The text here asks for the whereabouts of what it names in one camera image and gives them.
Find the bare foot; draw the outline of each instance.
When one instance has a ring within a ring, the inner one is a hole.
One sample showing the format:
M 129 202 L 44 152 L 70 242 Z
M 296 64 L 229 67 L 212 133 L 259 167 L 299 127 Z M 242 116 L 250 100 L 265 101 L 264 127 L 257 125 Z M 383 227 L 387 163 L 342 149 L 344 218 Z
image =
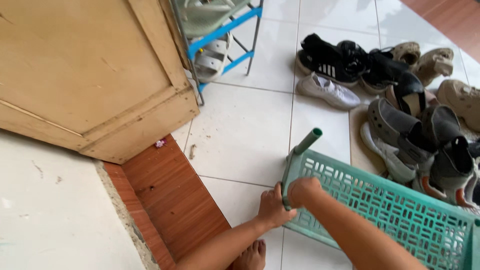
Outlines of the bare foot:
M 266 251 L 265 240 L 256 240 L 233 262 L 233 270 L 263 270 Z

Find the green pipe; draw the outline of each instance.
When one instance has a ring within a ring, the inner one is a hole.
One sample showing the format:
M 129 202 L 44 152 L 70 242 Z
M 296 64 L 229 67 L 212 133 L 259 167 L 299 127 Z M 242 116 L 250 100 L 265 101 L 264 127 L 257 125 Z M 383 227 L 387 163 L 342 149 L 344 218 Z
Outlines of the green pipe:
M 307 150 L 320 136 L 323 132 L 319 128 L 314 128 L 308 135 L 295 147 L 295 154 L 300 155 L 305 150 Z

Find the black and white sneaker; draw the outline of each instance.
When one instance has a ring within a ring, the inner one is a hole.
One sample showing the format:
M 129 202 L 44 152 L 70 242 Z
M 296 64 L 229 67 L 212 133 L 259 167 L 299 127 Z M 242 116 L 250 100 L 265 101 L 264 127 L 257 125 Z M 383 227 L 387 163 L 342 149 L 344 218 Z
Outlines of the black and white sneaker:
M 355 51 L 334 46 L 316 34 L 307 36 L 301 46 L 303 50 L 297 52 L 296 62 L 305 74 L 315 72 L 335 83 L 352 87 L 367 71 L 368 54 L 359 46 Z
M 393 60 L 388 51 L 374 49 L 369 53 L 370 72 L 361 76 L 360 84 L 372 95 L 385 92 L 389 85 L 396 86 L 401 74 L 408 70 L 408 64 Z

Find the green plastic crate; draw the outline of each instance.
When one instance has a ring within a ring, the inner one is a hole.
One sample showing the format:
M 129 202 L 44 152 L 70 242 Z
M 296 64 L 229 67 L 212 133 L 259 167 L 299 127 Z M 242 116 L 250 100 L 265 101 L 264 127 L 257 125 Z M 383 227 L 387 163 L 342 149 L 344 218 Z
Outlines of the green plastic crate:
M 427 268 L 480 270 L 480 219 L 457 207 L 380 176 L 309 150 L 322 131 L 313 129 L 287 157 L 282 180 L 286 208 L 288 185 L 315 176 L 333 198 L 369 220 Z M 306 209 L 285 227 L 339 248 Z

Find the forearm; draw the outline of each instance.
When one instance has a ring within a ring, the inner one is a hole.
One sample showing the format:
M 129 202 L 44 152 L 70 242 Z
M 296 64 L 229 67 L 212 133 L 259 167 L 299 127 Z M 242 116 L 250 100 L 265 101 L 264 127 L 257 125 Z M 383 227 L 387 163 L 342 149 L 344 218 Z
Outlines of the forearm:
M 254 218 L 223 232 L 178 262 L 177 270 L 224 270 L 270 228 Z
M 324 226 L 358 270 L 426 269 L 402 246 L 323 190 L 308 192 L 303 200 L 305 208 Z

